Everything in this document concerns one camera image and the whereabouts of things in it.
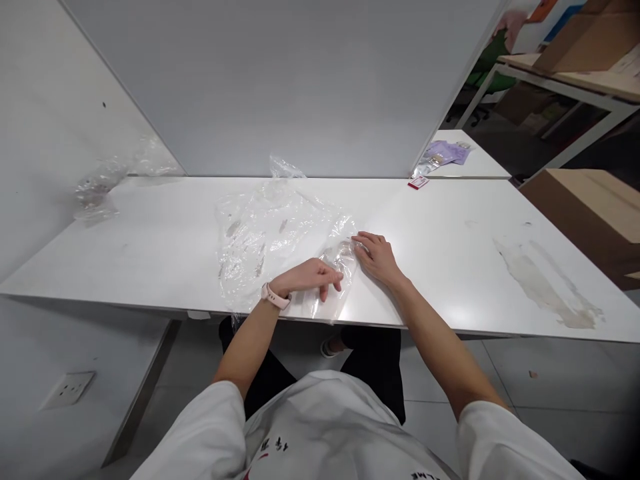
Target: desk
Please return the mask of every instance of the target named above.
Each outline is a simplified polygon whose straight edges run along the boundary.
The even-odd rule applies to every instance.
[[[427,178],[468,178],[468,179],[510,179],[509,172],[504,170],[496,160],[462,130],[438,130],[434,140],[449,143],[463,141],[471,145],[472,150],[464,165],[449,163],[427,175]]]
[[[461,129],[464,126],[490,86],[496,72],[610,112],[570,146],[556,155],[548,164],[538,170],[531,178],[544,169],[562,167],[582,150],[620,124],[620,122],[634,114],[640,107],[638,105],[640,103],[640,81],[637,79],[608,71],[544,73],[533,68],[533,64],[539,56],[539,53],[530,53],[498,57],[498,62],[493,66],[482,85],[480,85],[478,92],[476,92],[456,125],[457,129]]]
[[[225,311],[213,206],[261,181],[130,177],[111,192],[118,216],[88,228],[73,223],[0,293]],[[434,179],[418,191],[400,179],[292,183],[385,235],[402,270],[458,332],[640,343],[640,309],[505,180]],[[316,254],[298,250],[291,262]],[[580,325],[576,311],[586,315]],[[337,322],[402,327],[362,271]]]

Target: person's left hand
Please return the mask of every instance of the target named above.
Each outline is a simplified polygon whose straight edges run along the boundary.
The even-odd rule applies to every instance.
[[[269,288],[276,295],[286,298],[291,292],[320,288],[320,300],[329,294],[329,284],[340,291],[342,273],[332,269],[320,259],[309,259],[297,267],[287,270],[269,282]]]

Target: person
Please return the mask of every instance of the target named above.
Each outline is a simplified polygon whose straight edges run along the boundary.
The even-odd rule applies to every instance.
[[[365,247],[355,250],[363,269],[394,298],[449,399],[464,478],[582,478],[508,410],[464,344],[402,274],[385,238],[368,232],[352,238]],[[235,335],[223,322],[225,354],[212,384],[186,406],[132,479],[457,478],[401,428],[398,330],[344,328],[322,346],[326,356],[353,349],[342,371],[317,371],[298,381],[269,352],[281,313],[276,304],[314,288],[324,301],[329,286],[340,290],[341,280],[342,274],[310,259],[263,288]],[[443,433],[430,434],[435,443]]]

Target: shoe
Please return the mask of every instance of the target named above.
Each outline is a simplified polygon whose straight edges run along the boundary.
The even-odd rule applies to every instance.
[[[324,342],[320,344],[320,355],[324,358],[334,358],[336,355],[340,354],[340,352],[333,352],[329,348],[329,342],[333,340],[333,338],[334,336],[324,340]]]

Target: wall socket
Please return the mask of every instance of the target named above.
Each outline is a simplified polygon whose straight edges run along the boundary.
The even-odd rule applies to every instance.
[[[40,406],[40,410],[73,405],[80,400],[94,376],[94,371],[66,373],[51,390],[49,396]]]

